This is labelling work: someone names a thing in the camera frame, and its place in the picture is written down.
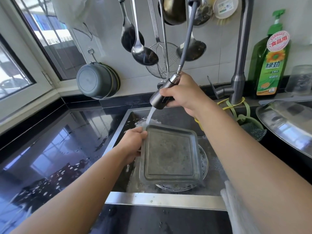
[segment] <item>clear container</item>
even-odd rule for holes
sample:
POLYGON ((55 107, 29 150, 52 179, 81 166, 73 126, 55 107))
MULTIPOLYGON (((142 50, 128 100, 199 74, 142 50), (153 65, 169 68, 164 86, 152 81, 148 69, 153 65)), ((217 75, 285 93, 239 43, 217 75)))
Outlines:
POLYGON ((285 91, 294 95, 309 94, 312 87, 312 65, 298 65, 292 70, 285 91))

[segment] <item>left hand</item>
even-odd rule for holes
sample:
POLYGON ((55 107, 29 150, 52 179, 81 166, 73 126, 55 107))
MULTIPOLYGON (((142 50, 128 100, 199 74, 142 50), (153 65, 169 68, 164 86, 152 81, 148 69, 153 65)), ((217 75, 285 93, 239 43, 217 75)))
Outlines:
POLYGON ((147 131, 143 131, 142 126, 127 130, 123 138, 120 140, 117 148, 121 149, 125 154, 125 163, 130 164, 134 161, 135 157, 141 155, 138 150, 142 145, 142 140, 146 139, 147 131))

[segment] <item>faucet handle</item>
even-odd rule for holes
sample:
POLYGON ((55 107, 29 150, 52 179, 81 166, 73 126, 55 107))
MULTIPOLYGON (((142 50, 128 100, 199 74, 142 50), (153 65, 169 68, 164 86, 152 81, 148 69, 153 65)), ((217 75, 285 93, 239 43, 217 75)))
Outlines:
POLYGON ((207 76, 207 78, 208 78, 208 80, 209 80, 209 83, 210 83, 210 85, 211 85, 211 87, 212 87, 212 89, 213 89, 213 92, 214 92, 216 98, 219 99, 219 95, 218 95, 218 93, 216 92, 216 88, 213 86, 213 83, 211 82, 209 76, 207 76))

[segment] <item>product label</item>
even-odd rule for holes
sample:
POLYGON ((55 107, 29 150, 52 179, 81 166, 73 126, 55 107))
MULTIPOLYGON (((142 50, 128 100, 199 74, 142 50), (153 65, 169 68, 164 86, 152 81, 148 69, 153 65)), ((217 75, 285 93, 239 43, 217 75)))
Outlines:
POLYGON ((279 78, 283 69, 285 50, 278 52, 269 51, 263 62, 257 87, 257 95, 275 94, 279 78))
POLYGON ((218 4, 219 14, 224 14, 232 9, 234 9, 233 0, 226 0, 218 4))
POLYGON ((287 46, 289 40, 290 36, 287 31, 279 31, 269 38, 267 48, 271 52, 278 52, 287 46))

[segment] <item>sunflower logo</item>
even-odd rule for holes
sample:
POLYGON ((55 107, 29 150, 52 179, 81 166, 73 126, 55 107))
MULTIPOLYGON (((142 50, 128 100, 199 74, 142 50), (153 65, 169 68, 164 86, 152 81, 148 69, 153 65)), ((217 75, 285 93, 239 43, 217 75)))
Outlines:
POLYGON ((284 49, 278 51, 278 52, 269 52, 267 54, 267 62, 277 62, 277 61, 282 61, 285 59, 285 51, 284 49))

